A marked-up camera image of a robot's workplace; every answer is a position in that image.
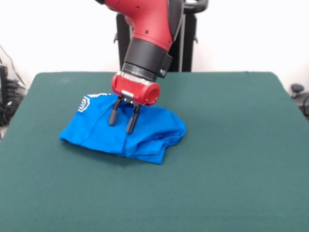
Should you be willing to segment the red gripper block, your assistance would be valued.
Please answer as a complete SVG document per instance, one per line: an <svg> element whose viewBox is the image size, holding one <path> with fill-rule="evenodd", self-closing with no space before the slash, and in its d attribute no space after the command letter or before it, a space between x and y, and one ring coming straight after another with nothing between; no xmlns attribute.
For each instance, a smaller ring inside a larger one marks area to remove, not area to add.
<svg viewBox="0 0 309 232"><path fill-rule="evenodd" d="M126 72L117 72L112 78L112 91L118 95L117 100L112 105L111 115L108 124L113 126L118 117L118 108L123 101L123 97L131 98L134 104L133 116L130 118L126 132L131 134L134 131L140 115L140 105L151 106L155 104L160 95L160 86L158 83L148 81L143 78L128 74Z"/></svg>

